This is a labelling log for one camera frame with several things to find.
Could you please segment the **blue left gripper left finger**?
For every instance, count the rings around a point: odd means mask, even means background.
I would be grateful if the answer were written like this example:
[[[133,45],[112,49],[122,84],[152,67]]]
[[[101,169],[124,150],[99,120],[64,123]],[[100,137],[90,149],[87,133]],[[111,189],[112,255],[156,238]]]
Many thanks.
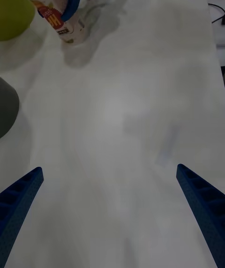
[[[8,260],[12,247],[44,181],[41,167],[36,167],[0,193],[0,267]]]

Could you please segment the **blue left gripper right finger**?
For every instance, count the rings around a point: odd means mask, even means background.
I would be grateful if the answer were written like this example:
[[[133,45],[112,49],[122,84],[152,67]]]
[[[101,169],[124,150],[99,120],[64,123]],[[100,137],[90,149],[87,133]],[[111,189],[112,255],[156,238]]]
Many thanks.
[[[225,195],[183,164],[177,181],[218,268],[225,266]]]

